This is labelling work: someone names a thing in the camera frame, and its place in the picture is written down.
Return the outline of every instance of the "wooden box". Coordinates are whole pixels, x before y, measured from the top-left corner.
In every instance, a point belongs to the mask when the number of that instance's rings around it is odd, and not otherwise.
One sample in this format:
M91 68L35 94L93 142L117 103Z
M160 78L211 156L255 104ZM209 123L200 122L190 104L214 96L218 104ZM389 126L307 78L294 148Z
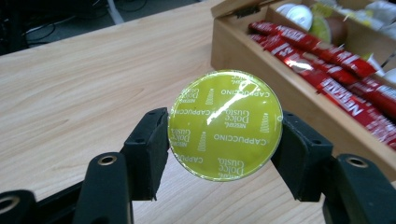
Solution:
M344 1L345 7L363 8L369 2ZM219 69L238 69L265 81L276 93L284 110L292 112L310 124L334 144L334 155L351 153L377 164L390 181L396 180L396 151L379 142L357 121L311 87L277 58L248 37L248 24L266 20L301 29L276 12L286 3L305 4L305 0L229 0L212 8L214 16L211 63ZM241 9L260 11L238 18ZM348 37L345 47L356 54L373 52L382 63L396 50L396 41L350 19L346 20ZM385 70L396 67L390 61Z

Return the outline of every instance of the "yellow coffee capsule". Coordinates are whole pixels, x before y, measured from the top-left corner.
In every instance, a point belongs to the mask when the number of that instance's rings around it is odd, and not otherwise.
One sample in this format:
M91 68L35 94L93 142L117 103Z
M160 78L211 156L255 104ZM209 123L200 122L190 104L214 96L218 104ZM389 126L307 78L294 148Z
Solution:
M271 159L282 118L276 95L262 80L241 71L216 71L177 97L169 115L169 141L177 160L192 174L235 180Z

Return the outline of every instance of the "wooden table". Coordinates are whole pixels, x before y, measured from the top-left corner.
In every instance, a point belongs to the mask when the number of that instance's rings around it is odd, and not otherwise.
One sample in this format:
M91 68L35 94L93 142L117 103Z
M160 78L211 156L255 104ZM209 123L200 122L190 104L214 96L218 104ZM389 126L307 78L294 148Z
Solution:
M38 200L84 178L89 161L120 151L151 109L170 108L212 71L205 1L0 57L0 192ZM295 202L271 162L216 183L170 154L157 202L134 202L135 223L321 223L321 203Z

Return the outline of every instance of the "background floor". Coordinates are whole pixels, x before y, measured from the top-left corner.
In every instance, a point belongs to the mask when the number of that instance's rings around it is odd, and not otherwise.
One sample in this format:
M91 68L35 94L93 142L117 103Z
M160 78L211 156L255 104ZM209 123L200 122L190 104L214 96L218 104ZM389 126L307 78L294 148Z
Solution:
M200 2L199 0L115 0L115 5L124 19L132 21L152 14L160 13L177 7ZM108 13L107 0L97 0L94 4L94 15L82 17L66 17L58 21L37 26L26 32L26 40L30 48L58 41L75 35L114 25Z

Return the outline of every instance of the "table surface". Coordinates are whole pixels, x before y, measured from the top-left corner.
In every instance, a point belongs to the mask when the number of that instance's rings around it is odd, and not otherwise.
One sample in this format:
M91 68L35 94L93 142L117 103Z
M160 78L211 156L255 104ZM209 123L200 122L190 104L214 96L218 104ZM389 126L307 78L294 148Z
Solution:
M144 114L170 108L210 66L210 0L0 57L0 192L37 200L120 151ZM322 223L322 203L293 200L271 162L238 181L210 182L170 154L157 202L135 223Z

